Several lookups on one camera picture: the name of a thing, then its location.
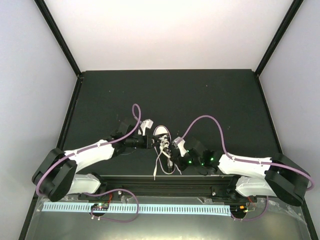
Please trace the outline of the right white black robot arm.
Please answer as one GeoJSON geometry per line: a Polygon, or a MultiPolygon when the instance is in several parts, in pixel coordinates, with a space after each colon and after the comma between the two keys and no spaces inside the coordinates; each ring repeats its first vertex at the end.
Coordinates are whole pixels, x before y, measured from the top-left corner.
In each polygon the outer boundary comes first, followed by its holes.
{"type": "Polygon", "coordinates": [[[188,167],[203,176],[233,175],[236,180],[228,187],[228,198],[234,202],[243,197],[276,197],[299,207],[309,185],[309,174],[287,156],[276,153],[271,157],[245,157],[209,150],[201,142],[181,138],[169,147],[171,161],[184,171],[188,167]]]}

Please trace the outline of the white shoelace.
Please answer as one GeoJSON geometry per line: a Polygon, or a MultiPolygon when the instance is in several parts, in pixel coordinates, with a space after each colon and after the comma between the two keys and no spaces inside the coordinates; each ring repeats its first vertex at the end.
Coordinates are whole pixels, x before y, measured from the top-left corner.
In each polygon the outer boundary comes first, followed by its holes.
{"type": "Polygon", "coordinates": [[[170,140],[171,136],[169,133],[164,133],[159,135],[160,144],[158,149],[154,147],[154,150],[157,154],[155,159],[155,166],[153,170],[153,179],[156,179],[158,164],[160,164],[160,169],[165,175],[172,175],[175,171],[177,171],[180,175],[182,175],[182,171],[178,169],[178,167],[171,161],[171,152],[170,152],[170,140]],[[161,162],[161,157],[166,158],[167,170],[164,169],[163,164],[161,162]]]}

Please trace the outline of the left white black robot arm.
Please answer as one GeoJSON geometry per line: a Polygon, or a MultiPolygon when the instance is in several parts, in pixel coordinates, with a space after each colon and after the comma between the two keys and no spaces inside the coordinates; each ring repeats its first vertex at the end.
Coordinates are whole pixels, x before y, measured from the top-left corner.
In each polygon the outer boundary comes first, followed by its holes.
{"type": "Polygon", "coordinates": [[[51,202],[60,201],[67,195],[86,194],[97,200],[108,192],[96,173],[79,172],[98,162],[121,155],[126,148],[151,149],[167,134],[164,127],[151,130],[153,121],[123,121],[110,136],[96,143],[75,150],[52,149],[32,176],[38,196],[45,196],[51,202]]]}

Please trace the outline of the black white sneaker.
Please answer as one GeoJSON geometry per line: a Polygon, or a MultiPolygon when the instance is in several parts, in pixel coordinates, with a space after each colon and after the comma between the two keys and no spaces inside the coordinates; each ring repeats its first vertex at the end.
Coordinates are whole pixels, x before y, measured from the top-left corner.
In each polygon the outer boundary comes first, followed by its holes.
{"type": "Polygon", "coordinates": [[[159,137],[160,144],[159,144],[159,152],[156,147],[154,147],[154,150],[157,154],[157,158],[155,160],[155,167],[153,170],[153,178],[154,180],[156,179],[156,174],[157,174],[157,168],[158,168],[158,163],[160,163],[160,168],[162,172],[166,175],[171,175],[175,172],[176,166],[174,163],[171,161],[171,153],[170,153],[170,145],[171,145],[171,134],[168,130],[167,127],[164,125],[159,125],[154,129],[153,135],[155,137],[159,137]],[[162,166],[162,162],[160,160],[161,155],[165,156],[167,158],[167,167],[168,167],[168,172],[164,170],[162,166]]]}

